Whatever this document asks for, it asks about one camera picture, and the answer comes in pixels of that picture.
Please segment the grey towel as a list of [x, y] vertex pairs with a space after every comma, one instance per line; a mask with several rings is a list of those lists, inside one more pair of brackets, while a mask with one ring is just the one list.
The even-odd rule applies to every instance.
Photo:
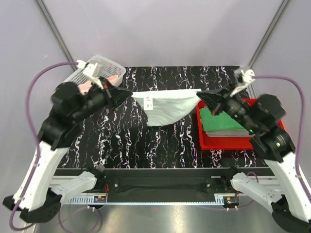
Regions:
[[209, 131], [206, 135], [209, 137], [251, 137], [249, 131], [245, 129]]

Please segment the white towel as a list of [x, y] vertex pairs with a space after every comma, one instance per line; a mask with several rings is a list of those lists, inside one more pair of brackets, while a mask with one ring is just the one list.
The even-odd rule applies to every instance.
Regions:
[[201, 89], [134, 92], [132, 98], [147, 115], [147, 126], [166, 126], [184, 118], [199, 103]]

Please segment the green towel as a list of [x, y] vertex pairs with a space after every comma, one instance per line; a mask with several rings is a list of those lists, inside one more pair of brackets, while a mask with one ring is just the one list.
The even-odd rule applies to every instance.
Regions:
[[199, 110], [201, 124], [205, 132], [227, 131], [227, 130], [244, 130], [245, 128], [232, 119], [227, 113], [222, 112], [217, 116], [213, 116], [207, 108]]

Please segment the pink towel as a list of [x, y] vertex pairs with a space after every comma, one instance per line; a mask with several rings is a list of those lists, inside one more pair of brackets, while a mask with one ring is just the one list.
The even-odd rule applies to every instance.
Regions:
[[[107, 80], [110, 81], [111, 83], [113, 83], [118, 78], [119, 78], [118, 75], [114, 75], [114, 76], [111, 76], [111, 77], [107, 78]], [[81, 94], [85, 95], [89, 91], [91, 86], [92, 86], [92, 82], [91, 81], [87, 81], [86, 83], [78, 85], [78, 88], [79, 88]]]

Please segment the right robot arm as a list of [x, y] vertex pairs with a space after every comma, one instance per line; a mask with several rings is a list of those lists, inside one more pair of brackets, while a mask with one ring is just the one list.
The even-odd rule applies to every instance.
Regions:
[[212, 115], [225, 112], [249, 132], [253, 149], [272, 170], [281, 187], [281, 192], [274, 191], [232, 169], [231, 174], [220, 181], [222, 190], [246, 194], [267, 209], [277, 225], [289, 233], [309, 233], [311, 202], [305, 193], [307, 186], [299, 180], [295, 146], [278, 125], [285, 115], [279, 99], [264, 94], [249, 105], [240, 97], [232, 96], [227, 88], [217, 92], [200, 91], [197, 96]]

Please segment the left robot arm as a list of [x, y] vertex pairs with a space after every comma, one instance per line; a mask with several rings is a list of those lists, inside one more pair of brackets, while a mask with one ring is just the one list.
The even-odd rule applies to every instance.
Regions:
[[14, 195], [4, 198], [3, 205], [20, 211], [19, 217], [26, 223], [46, 223], [73, 197], [88, 190], [102, 191], [104, 174], [98, 168], [89, 168], [55, 188], [50, 187], [50, 182], [60, 160], [80, 134], [84, 119], [103, 108], [120, 107], [132, 94], [108, 81], [103, 81], [101, 87], [93, 84], [86, 94], [73, 82], [58, 85], [51, 96], [49, 116], [36, 134], [39, 144], [26, 177]]

